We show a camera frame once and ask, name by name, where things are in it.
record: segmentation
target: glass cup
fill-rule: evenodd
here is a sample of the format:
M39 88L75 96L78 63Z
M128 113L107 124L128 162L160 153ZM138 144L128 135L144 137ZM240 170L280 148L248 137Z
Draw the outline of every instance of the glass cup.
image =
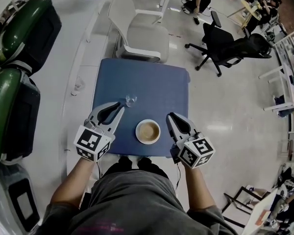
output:
M132 107L132 106L134 106L134 104L137 100L137 96L135 96L133 94L127 94L125 99L126 99L126 105L128 107Z

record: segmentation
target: white chair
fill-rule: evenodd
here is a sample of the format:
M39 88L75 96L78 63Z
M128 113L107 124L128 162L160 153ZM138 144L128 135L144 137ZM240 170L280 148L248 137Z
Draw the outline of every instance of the white chair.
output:
M153 15L156 19L151 23L134 23L138 14ZM159 11L135 9L133 0L112 0L108 18L121 35L116 56L165 63L169 55L169 32L155 25L162 17Z

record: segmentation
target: black chair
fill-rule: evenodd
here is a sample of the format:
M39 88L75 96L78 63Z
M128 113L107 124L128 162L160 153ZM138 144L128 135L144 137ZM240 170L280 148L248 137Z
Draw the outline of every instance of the black chair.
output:
M222 75L220 65L228 68L238 64L245 57L249 58L271 58L269 55L272 45L260 34L251 34L246 31L245 38L234 40L233 36L221 28L221 23L215 11L211 12L212 24L204 23L203 28L205 36L202 41L207 45L207 49L194 44L186 44L185 48L190 46L202 51L202 55L207 55L199 66L198 71L203 64L211 58L218 70L218 77ZM228 63L231 59L237 58L235 62Z

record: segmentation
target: chair leg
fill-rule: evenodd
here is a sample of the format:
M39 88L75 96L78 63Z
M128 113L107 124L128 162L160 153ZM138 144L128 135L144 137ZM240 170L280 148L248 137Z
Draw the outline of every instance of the chair leg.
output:
M209 58L209 56L207 55L207 56L205 57L204 61L202 61L201 64L200 64L199 66L196 66L196 67L195 67L195 70L196 70L196 71L200 70L200 68L204 65L204 63L207 62L208 58Z
M202 47L199 47L199 46L193 45L193 44L186 44L184 47L186 49L188 49L190 46L192 46L193 48L198 49L198 50L200 50L202 52L207 52L207 50L205 48L202 48Z
M218 70L218 72L219 72L219 73L217 74L217 76L218 76L218 77L221 77L221 76L222 76L222 72L221 72L221 70L220 70L219 65L217 65L217 64L215 64L215 63L214 63L214 65L216 66L216 68L217 68L217 70Z

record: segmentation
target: cable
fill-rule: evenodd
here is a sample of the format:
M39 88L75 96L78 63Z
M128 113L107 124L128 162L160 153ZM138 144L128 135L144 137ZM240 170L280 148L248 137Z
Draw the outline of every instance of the cable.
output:
M96 162L97 166L98 166L98 172L99 172L99 179L101 178L101 170L100 170L100 167L99 167L99 164L98 162Z
M177 190L177 187L178 187L178 183L180 183L180 179L181 179L181 170L180 170L180 167L178 166L178 163L176 164L177 168L176 168L176 173L177 173L177 183L176 183L176 188L175 190Z

